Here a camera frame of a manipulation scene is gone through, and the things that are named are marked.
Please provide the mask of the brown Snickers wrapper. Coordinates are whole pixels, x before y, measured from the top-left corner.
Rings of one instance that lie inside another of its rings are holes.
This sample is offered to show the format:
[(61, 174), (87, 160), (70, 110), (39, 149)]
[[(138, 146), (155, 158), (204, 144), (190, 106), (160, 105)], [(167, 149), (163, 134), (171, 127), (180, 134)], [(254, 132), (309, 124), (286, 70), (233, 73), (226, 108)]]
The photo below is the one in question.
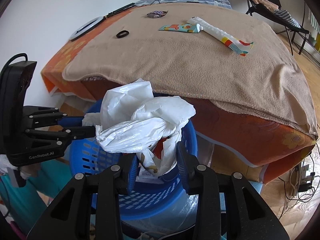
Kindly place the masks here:
[(168, 11), (152, 11), (147, 13), (148, 18), (162, 18), (164, 17)]

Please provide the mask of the long white snack wrapper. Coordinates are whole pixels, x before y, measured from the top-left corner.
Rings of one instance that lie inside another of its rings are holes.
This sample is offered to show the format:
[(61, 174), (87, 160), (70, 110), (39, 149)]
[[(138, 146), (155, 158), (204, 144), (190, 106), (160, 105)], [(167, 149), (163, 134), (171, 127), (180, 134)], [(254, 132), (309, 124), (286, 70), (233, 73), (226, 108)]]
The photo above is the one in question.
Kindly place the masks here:
[(229, 49), (241, 56), (246, 56), (251, 51), (254, 45), (254, 42), (247, 43), (242, 40), (239, 40), (233, 37), (232, 35), (228, 34), (227, 32), (212, 26), (211, 24), (207, 23), (199, 17), (192, 17), (189, 20), (187, 20), (187, 23), (199, 24), (201, 26), (202, 31), (216, 38)]

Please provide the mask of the striped garment on chair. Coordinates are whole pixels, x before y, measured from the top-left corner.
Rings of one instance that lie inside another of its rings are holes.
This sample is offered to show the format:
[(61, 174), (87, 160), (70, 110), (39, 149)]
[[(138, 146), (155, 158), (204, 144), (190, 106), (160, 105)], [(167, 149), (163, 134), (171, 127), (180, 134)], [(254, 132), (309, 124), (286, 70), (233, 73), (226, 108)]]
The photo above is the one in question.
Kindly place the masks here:
[(301, 28), (300, 24), (291, 16), (291, 14), (287, 10), (275, 10), (273, 14), (290, 26)]

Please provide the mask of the beige fleece blanket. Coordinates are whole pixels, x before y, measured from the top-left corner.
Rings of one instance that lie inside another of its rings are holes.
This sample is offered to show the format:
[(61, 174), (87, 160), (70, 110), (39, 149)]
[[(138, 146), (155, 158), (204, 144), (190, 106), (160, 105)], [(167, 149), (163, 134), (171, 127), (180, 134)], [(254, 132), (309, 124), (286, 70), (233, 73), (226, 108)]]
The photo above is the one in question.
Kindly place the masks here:
[[(168, 11), (148, 18), (152, 11)], [(159, 31), (199, 17), (235, 38), (254, 42), (246, 56), (205, 33)], [(154, 91), (208, 99), (221, 109), (273, 120), (317, 137), (317, 119), (302, 70), (271, 27), (235, 10), (206, 4), (133, 9), (82, 48), (63, 70), (67, 81), (102, 76), (118, 84), (149, 81)]]

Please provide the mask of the yellow crate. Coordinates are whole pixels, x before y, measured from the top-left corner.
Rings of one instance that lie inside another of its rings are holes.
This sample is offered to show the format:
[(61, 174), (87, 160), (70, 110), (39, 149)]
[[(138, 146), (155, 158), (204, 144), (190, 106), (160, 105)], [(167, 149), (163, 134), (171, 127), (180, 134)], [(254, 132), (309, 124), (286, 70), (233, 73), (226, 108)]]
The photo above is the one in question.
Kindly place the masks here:
[(315, 44), (313, 45), (316, 51), (320, 52), (320, 33), (317, 34)]

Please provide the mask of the black folding chair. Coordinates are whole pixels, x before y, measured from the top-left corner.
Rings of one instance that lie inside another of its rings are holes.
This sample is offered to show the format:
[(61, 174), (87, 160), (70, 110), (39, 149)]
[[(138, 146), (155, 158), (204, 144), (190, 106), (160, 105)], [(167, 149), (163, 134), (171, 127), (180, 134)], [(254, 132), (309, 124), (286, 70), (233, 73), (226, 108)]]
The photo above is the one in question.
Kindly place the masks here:
[(247, 15), (259, 14), (285, 28), (284, 32), (287, 34), (291, 51), (293, 51), (292, 45), (295, 43), (295, 36), (298, 34), (303, 39), (298, 53), (302, 53), (310, 32), (304, 29), (303, 25), (299, 24), (287, 10), (282, 8), (280, 0), (247, 0), (247, 6)]

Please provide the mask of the white plastic bag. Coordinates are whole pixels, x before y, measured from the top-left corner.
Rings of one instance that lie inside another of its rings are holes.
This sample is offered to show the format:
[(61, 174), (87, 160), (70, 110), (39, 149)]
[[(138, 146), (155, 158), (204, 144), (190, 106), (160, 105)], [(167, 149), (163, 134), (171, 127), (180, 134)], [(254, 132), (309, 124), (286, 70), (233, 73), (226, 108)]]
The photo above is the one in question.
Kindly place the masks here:
[(153, 98), (151, 83), (138, 79), (133, 83), (106, 92), (98, 113), (87, 113), (82, 126), (101, 125), (108, 129), (118, 123), (129, 121), (134, 111), (145, 101)]
[(154, 176), (162, 176), (176, 165), (176, 145), (182, 128), (196, 114), (192, 104), (179, 96), (145, 100), (131, 120), (108, 129), (97, 125), (96, 140), (108, 153), (134, 153)]

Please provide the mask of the blue orange-print tube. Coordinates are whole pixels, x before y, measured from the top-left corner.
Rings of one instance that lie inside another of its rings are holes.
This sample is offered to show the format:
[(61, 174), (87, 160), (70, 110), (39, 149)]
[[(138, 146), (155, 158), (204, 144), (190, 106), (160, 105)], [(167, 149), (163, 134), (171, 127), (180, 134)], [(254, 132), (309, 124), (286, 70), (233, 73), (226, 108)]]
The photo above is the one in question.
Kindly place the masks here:
[(203, 30), (200, 24), (169, 24), (159, 28), (159, 31), (178, 31), (184, 33), (199, 33)]

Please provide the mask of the beige clothes on chair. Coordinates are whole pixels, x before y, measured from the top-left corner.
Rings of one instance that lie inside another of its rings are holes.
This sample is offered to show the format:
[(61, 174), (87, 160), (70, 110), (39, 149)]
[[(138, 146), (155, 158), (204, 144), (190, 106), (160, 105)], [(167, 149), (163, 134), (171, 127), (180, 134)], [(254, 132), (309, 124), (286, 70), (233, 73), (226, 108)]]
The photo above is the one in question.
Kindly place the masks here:
[(270, 12), (274, 12), (275, 10), (279, 10), (279, 6), (270, 2), (269, 0), (251, 0), (254, 4), (263, 5)]

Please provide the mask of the white radiator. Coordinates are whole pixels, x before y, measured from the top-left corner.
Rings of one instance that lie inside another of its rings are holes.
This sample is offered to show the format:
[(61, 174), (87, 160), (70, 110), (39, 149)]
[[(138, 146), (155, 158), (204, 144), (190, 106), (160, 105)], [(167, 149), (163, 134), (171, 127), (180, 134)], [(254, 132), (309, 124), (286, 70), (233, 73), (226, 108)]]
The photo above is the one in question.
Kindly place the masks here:
[(317, 31), (317, 33), (319, 33), (320, 32), (319, 23), (317, 22), (314, 14), (310, 10), (310, 8), (308, 9), (308, 20), (310, 22), (310, 25), (313, 27), (313, 29), (315, 29), (315, 31)]

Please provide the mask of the blue plastic laundry basket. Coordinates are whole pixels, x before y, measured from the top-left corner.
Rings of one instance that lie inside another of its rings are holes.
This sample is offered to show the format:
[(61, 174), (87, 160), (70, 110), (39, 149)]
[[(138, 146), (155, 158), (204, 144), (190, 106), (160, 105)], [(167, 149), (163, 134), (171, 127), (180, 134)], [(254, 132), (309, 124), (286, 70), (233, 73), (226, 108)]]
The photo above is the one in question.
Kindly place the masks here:
[[(107, 153), (95, 138), (73, 141), (70, 145), (69, 165), (72, 175), (87, 176), (99, 174), (116, 165), (120, 153)], [(178, 167), (160, 177), (160, 184), (136, 182), (129, 196), (119, 195), (119, 209), (122, 220), (138, 220), (156, 215), (185, 193)]]

